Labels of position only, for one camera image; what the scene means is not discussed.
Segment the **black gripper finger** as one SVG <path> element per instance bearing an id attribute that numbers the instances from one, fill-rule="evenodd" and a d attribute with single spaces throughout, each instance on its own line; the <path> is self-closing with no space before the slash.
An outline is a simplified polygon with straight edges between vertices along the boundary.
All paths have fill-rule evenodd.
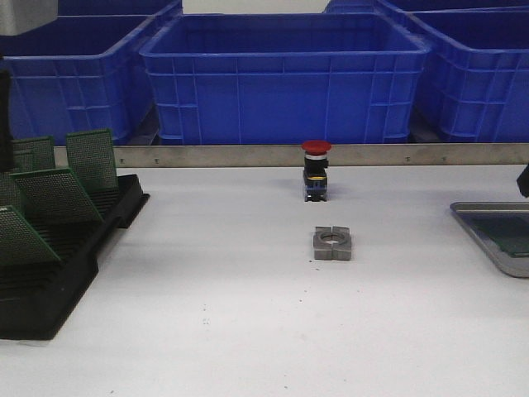
<path id="1" fill-rule="evenodd" d="M 524 198 L 529 197 L 529 165 L 517 177 L 517 187 Z"/>

